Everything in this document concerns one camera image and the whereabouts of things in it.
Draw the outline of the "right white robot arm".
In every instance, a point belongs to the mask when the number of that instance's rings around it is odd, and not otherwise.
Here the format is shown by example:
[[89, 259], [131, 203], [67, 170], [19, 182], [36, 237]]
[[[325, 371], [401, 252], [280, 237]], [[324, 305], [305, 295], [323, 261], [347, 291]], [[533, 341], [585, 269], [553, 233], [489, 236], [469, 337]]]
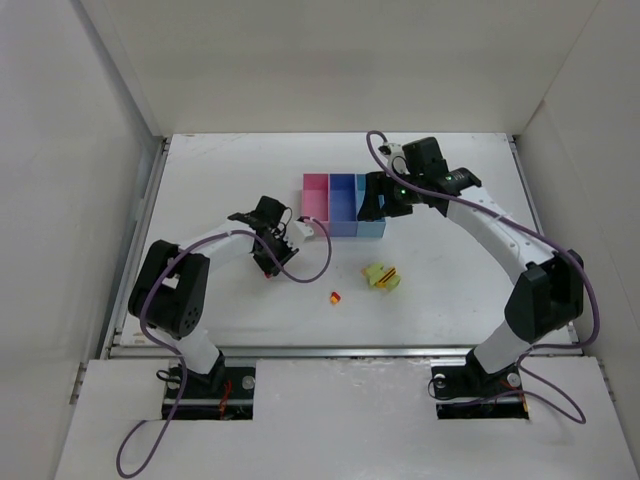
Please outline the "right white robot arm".
[[512, 220], [474, 173], [449, 168], [436, 138], [405, 145], [384, 140], [368, 150], [381, 169], [365, 177], [358, 220], [406, 216], [425, 204], [470, 234], [509, 277], [513, 290], [500, 325], [463, 365], [432, 370], [439, 400], [496, 394], [539, 340], [582, 314], [581, 257]]

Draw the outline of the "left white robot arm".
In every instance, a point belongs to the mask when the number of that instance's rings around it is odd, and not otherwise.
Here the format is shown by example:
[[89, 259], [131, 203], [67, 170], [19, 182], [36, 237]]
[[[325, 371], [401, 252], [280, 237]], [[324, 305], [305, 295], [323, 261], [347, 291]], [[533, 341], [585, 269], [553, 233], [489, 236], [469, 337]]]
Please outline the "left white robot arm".
[[283, 217], [290, 210], [263, 196], [248, 213], [234, 213], [220, 226], [182, 243], [151, 244], [129, 298], [128, 311], [144, 318], [186, 362], [186, 382], [210, 391], [223, 382], [222, 352], [199, 326], [209, 274], [250, 255], [267, 277], [279, 274], [298, 252]]

